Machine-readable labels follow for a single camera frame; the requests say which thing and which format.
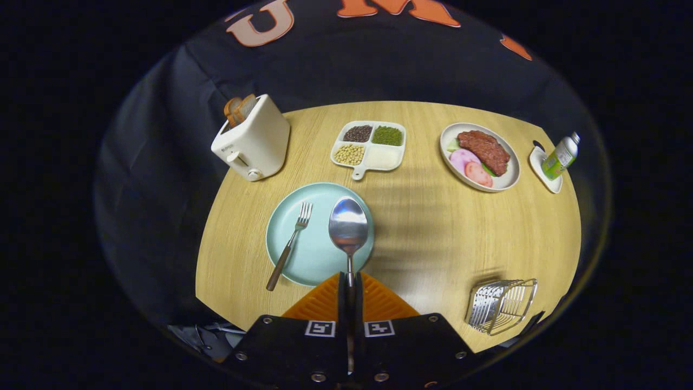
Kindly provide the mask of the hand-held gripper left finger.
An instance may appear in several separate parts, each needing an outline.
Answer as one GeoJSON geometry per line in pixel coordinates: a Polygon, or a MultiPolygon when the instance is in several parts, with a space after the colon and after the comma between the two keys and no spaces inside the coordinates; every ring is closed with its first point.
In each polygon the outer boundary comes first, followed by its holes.
{"type": "Polygon", "coordinates": [[[324,296],[330,318],[263,314],[223,361],[249,387],[337,387],[348,379],[348,316],[345,274],[339,272],[299,301],[324,296]]]}

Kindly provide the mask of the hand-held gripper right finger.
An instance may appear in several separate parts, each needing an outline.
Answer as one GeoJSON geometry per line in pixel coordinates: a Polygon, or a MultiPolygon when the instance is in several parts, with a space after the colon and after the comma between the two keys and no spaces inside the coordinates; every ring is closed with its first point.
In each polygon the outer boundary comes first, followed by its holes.
{"type": "Polygon", "coordinates": [[[353,292],[359,387],[447,387],[477,370],[477,356],[440,313],[367,321],[363,277],[353,292]]]}

